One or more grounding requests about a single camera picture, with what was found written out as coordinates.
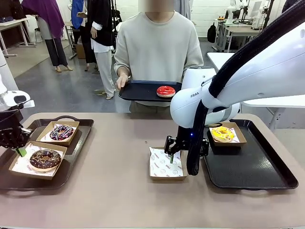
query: tray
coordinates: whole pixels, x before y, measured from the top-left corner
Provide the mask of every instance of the tray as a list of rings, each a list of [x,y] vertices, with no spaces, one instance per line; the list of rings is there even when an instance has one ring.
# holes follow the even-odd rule
[[[16,157],[16,152],[11,149],[7,149],[0,156],[0,189],[16,191],[50,190],[59,189],[67,182],[94,121],[91,119],[77,119],[75,117],[65,115],[54,119],[35,120],[28,127],[28,129],[33,130],[29,141],[35,141],[50,122],[58,121],[63,118],[73,119],[74,121],[80,122],[80,124],[75,137],[73,138],[71,144],[67,147],[67,152],[54,178],[52,180],[43,180],[13,174],[9,171],[9,167]]]
[[[157,96],[157,89],[161,86],[173,87],[176,91],[181,90],[181,83],[167,81],[131,80],[120,90],[119,97],[131,101],[170,102],[172,98]]]
[[[249,120],[235,122],[247,143],[241,147],[219,147],[213,144],[208,128],[208,156],[204,157],[211,182],[220,188],[248,190],[293,189],[298,181],[265,137]]]

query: donut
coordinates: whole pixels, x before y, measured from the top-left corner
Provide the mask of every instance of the donut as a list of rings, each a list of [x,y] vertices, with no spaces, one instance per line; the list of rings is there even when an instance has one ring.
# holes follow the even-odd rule
[[[59,125],[52,129],[50,133],[50,138],[53,140],[62,141],[73,134],[74,130],[70,125]]]
[[[234,138],[233,132],[224,126],[212,128],[212,135],[219,142],[231,142]]]
[[[162,98],[171,98],[176,94],[175,89],[170,86],[161,86],[157,89],[157,95]]]
[[[30,157],[31,168],[37,172],[48,172],[61,162],[61,156],[54,150],[38,150]]]

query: white sweatshirt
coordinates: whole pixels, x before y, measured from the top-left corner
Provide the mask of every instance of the white sweatshirt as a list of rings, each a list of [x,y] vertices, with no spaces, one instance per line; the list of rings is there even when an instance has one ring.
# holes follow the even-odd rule
[[[203,65],[195,27],[177,12],[166,23],[155,23],[144,12],[123,22],[114,58],[114,70],[125,66],[134,80],[181,82],[187,68]],[[169,106],[169,103],[139,103]]]

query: cardboard box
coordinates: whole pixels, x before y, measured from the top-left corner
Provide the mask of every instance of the cardboard box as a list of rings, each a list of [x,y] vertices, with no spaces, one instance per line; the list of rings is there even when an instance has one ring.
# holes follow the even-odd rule
[[[152,147],[154,149],[164,149],[164,147]],[[150,164],[149,164],[149,176],[152,180],[184,180],[187,177],[187,169],[186,169],[186,153],[184,151],[180,151],[181,165],[183,176],[181,177],[154,177],[150,176]]]
[[[45,180],[52,180],[53,177],[55,176],[59,166],[61,166],[61,163],[63,161],[63,158],[66,154],[67,148],[63,147],[63,146],[57,146],[57,145],[52,145],[52,144],[47,144],[47,143],[42,143],[42,142],[33,142],[33,141],[29,141],[25,148],[29,145],[32,144],[34,146],[38,146],[38,147],[42,147],[42,148],[46,148],[46,149],[53,149],[53,150],[58,150],[58,151],[62,151],[62,157],[61,157],[61,162],[60,164],[56,167],[55,172],[53,174],[53,176],[41,176],[41,175],[34,175],[34,174],[27,174],[27,173],[22,173],[22,172],[17,172],[17,171],[12,171],[13,167],[15,166],[17,160],[19,157],[21,157],[19,154],[17,154],[17,156],[15,157],[15,159],[13,160],[12,164],[9,167],[9,171],[11,171],[12,173],[18,175],[18,176],[24,176],[24,177],[31,177],[31,178],[39,178],[39,179],[45,179]]]
[[[48,133],[50,132],[53,128],[54,128],[54,125],[55,124],[60,124],[60,125],[70,125],[72,127],[76,127],[76,129],[74,130],[71,138],[68,140],[68,141],[65,141],[65,140],[61,140],[61,141],[58,141],[58,140],[51,140],[51,141],[42,141],[41,139]],[[80,122],[76,122],[76,121],[53,121],[53,122],[50,122],[46,128],[43,130],[43,132],[38,136],[37,138],[37,142],[45,142],[45,143],[50,143],[50,144],[56,144],[56,145],[59,145],[59,146],[69,146],[71,141],[73,140],[77,130],[78,130],[78,126],[79,126]]]
[[[83,45],[76,44],[75,48],[76,48],[76,53],[77,53],[78,59],[86,59],[85,50],[84,50]]]
[[[212,133],[210,132],[215,146],[242,146],[243,144],[247,143],[243,133],[241,132],[241,130],[239,129],[239,127],[236,123],[222,122],[221,124],[224,127],[227,127],[229,129],[234,128],[234,131],[238,137],[239,143],[238,142],[218,142],[217,140],[214,139]]]

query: hand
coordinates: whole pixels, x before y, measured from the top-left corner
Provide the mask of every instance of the hand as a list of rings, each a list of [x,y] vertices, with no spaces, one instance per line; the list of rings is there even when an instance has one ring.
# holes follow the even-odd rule
[[[87,14],[85,12],[78,12],[77,17],[79,18],[87,18]]]
[[[128,82],[128,76],[126,74],[122,73],[121,76],[116,81],[116,85],[117,85],[118,89],[120,90],[122,87],[124,87],[126,85],[127,82]]]
[[[91,36],[93,39],[97,38],[97,30],[94,27],[91,28]]]

